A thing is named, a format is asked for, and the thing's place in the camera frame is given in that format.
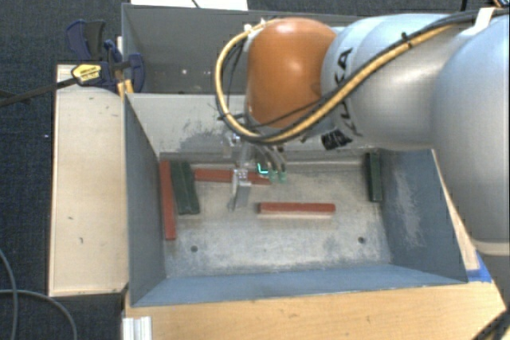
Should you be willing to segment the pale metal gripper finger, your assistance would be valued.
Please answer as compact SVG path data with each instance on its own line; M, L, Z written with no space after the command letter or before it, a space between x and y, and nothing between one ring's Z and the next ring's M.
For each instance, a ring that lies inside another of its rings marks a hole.
M239 170L237 172L237 207L247 206L252 182L249 180L248 170Z
M229 202L227 205L228 210L235 210L237 205L237 194L240 186L240 176L239 170L232 170L230 177L230 194L229 194Z

